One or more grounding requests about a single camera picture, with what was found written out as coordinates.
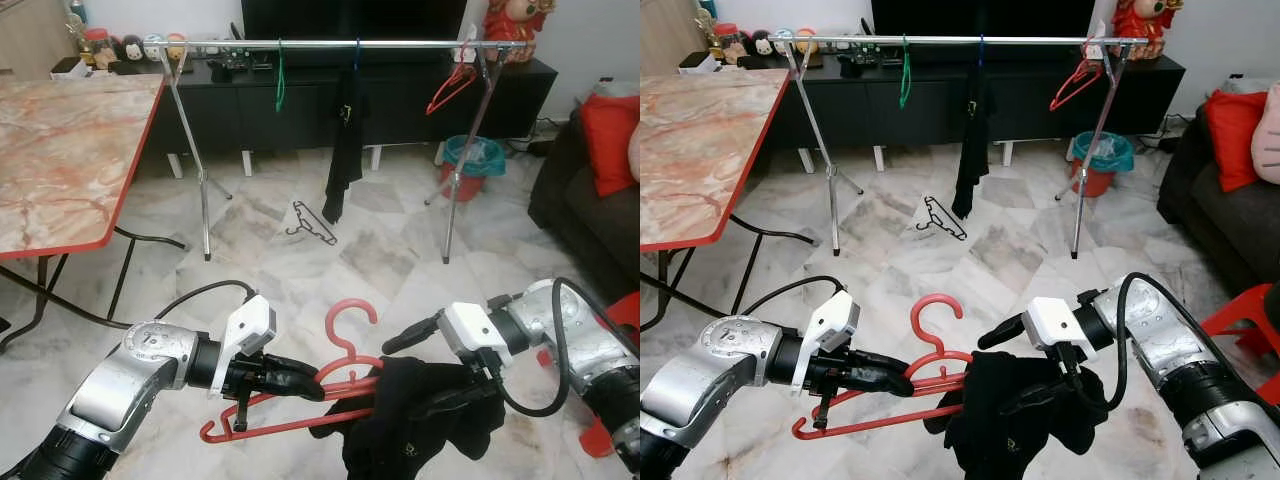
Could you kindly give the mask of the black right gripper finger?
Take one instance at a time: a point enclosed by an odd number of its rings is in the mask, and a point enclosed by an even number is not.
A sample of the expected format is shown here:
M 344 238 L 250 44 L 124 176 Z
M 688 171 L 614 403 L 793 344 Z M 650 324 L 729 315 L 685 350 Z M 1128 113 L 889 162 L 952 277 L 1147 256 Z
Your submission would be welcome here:
M 1027 312 L 1014 314 L 1011 317 L 1002 320 L 989 332 L 982 334 L 977 340 L 978 349 L 992 349 L 996 346 L 1005 344 L 1010 340 L 1020 340 L 1027 343 L 1029 339 L 1027 333 Z
M 444 314 L 434 314 L 430 317 L 425 317 L 407 326 L 402 333 L 385 340 L 381 346 L 383 355 L 394 355 L 412 346 L 425 342 L 433 334 L 439 332 L 439 321 Z

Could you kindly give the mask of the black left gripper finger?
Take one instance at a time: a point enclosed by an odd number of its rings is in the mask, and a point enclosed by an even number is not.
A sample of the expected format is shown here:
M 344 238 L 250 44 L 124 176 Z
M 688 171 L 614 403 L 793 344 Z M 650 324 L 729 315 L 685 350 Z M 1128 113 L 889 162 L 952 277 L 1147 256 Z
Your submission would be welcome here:
M 852 352 L 852 389 L 911 397 L 915 387 L 908 378 L 909 365 L 886 355 L 855 349 Z
M 325 399 L 326 392 L 316 380 L 317 369 L 298 360 L 266 355 L 266 393 L 294 396 L 312 402 Z

